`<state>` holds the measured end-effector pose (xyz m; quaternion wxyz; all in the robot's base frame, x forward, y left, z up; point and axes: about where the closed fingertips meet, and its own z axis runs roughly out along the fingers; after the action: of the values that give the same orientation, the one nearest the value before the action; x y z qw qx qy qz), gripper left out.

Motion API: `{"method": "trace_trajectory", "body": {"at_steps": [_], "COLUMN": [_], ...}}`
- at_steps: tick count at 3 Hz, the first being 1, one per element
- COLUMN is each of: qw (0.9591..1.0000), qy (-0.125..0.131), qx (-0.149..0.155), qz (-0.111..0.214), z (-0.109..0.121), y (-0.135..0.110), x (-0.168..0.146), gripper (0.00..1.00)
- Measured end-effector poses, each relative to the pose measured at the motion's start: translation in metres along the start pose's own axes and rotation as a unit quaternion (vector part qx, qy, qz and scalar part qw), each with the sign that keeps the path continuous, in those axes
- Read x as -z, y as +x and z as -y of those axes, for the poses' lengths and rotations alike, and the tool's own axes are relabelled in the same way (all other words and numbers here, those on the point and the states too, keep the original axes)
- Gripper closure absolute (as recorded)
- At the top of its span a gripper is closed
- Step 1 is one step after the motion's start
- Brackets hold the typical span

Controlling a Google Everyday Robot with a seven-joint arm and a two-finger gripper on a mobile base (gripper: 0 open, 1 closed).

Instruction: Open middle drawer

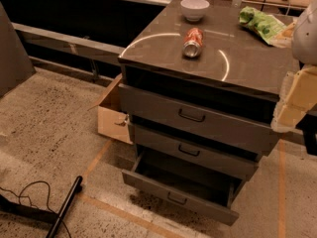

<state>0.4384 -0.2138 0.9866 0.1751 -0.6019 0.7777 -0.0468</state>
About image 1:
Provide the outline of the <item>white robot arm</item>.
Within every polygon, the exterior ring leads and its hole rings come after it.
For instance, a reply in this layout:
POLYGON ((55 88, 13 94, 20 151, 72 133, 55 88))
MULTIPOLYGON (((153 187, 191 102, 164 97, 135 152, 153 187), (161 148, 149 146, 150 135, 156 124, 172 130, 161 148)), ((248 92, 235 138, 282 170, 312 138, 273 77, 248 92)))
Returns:
POLYGON ((291 48, 293 57, 303 63, 298 72, 286 74, 273 111, 271 129, 286 133, 317 104, 317 0, 270 43, 278 48, 291 48))

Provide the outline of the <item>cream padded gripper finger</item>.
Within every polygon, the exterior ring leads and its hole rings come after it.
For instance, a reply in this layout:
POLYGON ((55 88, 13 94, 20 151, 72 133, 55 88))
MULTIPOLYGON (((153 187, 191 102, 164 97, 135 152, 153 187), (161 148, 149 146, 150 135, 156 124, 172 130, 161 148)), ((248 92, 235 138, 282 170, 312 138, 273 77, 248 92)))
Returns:
POLYGON ((306 64, 298 72, 289 71, 283 79, 270 127, 274 132, 293 130, 317 104, 317 66, 306 64))

